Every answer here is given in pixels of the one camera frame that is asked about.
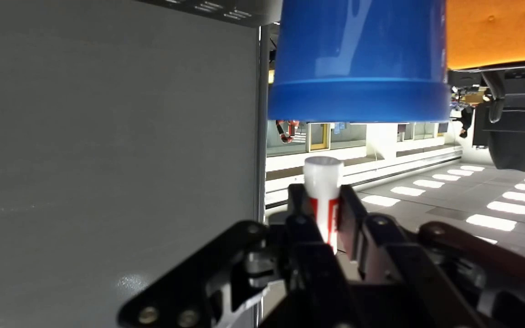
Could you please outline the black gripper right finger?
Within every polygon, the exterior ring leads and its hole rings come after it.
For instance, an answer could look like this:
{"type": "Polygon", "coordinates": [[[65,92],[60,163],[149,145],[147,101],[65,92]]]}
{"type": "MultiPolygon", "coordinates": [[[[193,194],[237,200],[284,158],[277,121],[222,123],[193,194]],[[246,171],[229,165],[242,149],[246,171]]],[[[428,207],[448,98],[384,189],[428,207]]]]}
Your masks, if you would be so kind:
{"type": "Polygon", "coordinates": [[[525,256],[430,220],[415,233],[339,191],[339,247],[368,287],[403,291],[401,309],[428,328],[525,328],[525,256]]]}

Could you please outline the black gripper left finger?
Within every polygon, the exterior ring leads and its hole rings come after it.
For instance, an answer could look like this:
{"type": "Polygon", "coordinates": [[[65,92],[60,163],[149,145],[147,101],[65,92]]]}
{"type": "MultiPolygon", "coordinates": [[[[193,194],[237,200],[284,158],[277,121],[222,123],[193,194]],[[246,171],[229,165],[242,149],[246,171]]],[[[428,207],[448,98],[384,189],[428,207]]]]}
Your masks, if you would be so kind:
{"type": "Polygon", "coordinates": [[[339,328],[348,322],[348,284],[311,218],[302,183],[288,187],[277,223],[231,223],[173,269],[125,300],[118,328],[231,328],[273,282],[286,296],[259,328],[339,328]]]}

